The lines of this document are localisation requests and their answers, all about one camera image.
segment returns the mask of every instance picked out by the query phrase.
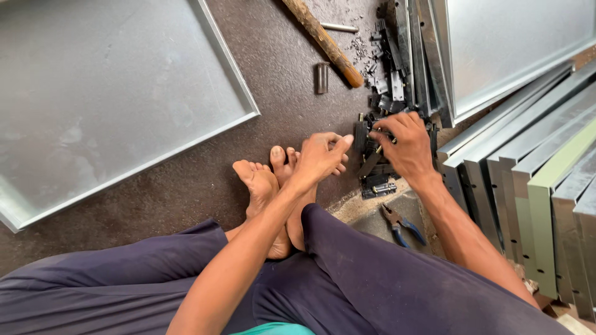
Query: dark pants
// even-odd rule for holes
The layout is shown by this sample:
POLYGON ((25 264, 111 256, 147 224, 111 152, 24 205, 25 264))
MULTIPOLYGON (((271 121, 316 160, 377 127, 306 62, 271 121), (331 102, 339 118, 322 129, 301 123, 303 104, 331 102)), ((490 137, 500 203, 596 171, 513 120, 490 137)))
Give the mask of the dark pants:
MULTIPOLYGON (((316 334, 561 334, 495 283, 361 234, 318 205, 306 253, 265 262, 223 333, 282 321, 316 334)), ((227 243, 212 219, 128 246, 54 256, 0 279, 1 334, 164 334, 227 243)))

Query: left hand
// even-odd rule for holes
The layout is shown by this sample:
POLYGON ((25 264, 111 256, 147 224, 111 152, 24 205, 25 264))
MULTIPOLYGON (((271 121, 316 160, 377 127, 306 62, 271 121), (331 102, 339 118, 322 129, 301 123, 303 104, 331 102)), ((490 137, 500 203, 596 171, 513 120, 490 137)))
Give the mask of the left hand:
POLYGON ((346 168, 342 165, 342 160, 347 160, 345 153, 353 141, 352 135, 342 137, 334 132, 312 134, 302 142, 300 159, 291 179, 308 190, 328 175, 344 172, 346 168))

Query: right hand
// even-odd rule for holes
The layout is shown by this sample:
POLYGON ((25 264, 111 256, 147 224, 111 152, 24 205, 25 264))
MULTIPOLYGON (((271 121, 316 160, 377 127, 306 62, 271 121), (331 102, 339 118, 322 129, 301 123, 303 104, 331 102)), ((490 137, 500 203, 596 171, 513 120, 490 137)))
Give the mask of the right hand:
POLYGON ((312 134, 302 142, 300 158, 290 179, 308 190, 328 175, 344 172, 346 168, 342 161, 347 161, 345 153, 353 141, 352 135, 342 137, 334 132, 312 134))
POLYGON ((383 154, 395 172, 414 187, 436 174, 430 152, 430 138, 418 113, 398 113, 375 123, 373 129, 390 131, 398 140, 391 143, 387 135, 371 131, 368 135, 383 146, 383 154))

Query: forearm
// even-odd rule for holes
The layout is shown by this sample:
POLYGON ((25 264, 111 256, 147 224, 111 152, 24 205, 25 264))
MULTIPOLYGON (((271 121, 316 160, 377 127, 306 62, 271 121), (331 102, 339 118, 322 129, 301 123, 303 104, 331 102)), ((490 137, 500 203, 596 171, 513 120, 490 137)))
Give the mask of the forearm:
POLYGON ((538 307, 509 262, 449 194, 438 173, 411 182, 410 186, 428 210, 449 260, 538 307))
POLYGON ((305 191, 292 180, 205 267, 168 334, 219 334, 256 278, 275 237, 305 191))

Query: wooden handle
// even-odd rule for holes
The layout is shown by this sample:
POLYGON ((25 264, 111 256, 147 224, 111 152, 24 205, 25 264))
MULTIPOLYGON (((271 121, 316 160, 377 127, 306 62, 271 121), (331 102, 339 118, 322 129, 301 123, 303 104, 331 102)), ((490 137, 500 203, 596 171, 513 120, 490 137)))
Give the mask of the wooden handle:
POLYGON ((352 87, 358 88, 364 84, 364 79, 356 71, 352 62, 350 62, 343 51, 337 46, 329 34, 321 27, 321 23, 317 20, 308 9, 302 0, 283 0, 290 11, 294 13, 298 21, 306 28, 306 30, 314 37, 325 50, 333 64, 343 73, 347 81, 352 87))

